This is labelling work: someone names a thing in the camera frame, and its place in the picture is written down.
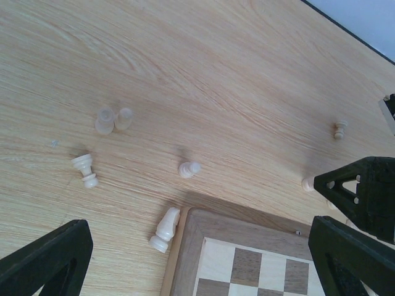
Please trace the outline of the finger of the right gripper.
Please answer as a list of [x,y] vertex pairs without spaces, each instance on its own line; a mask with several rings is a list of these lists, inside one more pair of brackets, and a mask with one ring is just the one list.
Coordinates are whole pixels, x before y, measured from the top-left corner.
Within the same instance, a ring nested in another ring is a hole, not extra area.
[[394,158],[365,157],[315,176],[314,189],[361,231],[394,243]]

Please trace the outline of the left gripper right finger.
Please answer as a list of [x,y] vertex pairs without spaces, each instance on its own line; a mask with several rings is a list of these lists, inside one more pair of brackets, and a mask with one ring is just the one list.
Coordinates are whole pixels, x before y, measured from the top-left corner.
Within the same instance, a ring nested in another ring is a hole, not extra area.
[[330,216],[315,216],[308,246],[325,295],[394,295],[394,249]]

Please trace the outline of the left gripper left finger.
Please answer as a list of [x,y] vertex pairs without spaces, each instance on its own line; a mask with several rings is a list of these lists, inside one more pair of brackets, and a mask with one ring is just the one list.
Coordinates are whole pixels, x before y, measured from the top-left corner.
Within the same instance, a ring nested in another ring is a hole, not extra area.
[[86,220],[72,220],[1,259],[1,295],[79,295],[93,251]]

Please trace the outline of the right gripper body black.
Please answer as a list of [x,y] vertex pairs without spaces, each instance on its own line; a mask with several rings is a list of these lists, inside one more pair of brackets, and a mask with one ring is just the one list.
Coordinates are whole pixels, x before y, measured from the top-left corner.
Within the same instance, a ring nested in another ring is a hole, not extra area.
[[391,130],[391,134],[395,135],[395,93],[386,95],[378,102],[378,105]]

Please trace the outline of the white knight chess piece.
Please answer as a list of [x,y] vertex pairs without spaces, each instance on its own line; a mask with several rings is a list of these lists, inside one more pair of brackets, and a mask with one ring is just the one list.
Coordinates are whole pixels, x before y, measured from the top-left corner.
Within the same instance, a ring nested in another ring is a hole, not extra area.
[[157,225],[155,234],[150,238],[149,245],[156,250],[165,253],[168,243],[175,235],[176,226],[180,219],[180,209],[171,207]]

